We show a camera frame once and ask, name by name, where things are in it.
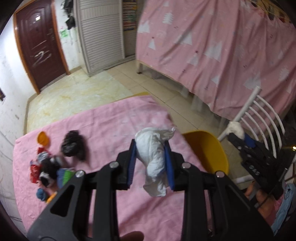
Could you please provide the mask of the person left hand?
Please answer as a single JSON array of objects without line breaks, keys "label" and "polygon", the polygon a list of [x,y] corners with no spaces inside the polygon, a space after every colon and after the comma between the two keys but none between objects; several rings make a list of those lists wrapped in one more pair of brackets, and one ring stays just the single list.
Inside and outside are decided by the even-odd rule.
[{"label": "person left hand", "polygon": [[121,241],[143,241],[144,234],[140,231],[134,231],[122,236],[120,240]]}]

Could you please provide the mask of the person right hand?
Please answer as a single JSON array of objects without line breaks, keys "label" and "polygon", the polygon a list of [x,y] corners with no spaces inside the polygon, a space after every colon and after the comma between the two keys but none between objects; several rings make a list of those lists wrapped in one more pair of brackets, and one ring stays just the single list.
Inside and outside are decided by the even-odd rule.
[{"label": "person right hand", "polygon": [[272,226],[276,219],[276,213],[280,208],[280,203],[275,200],[273,196],[269,196],[261,189],[256,193],[256,199],[259,203],[258,212],[265,219],[265,221]]}]

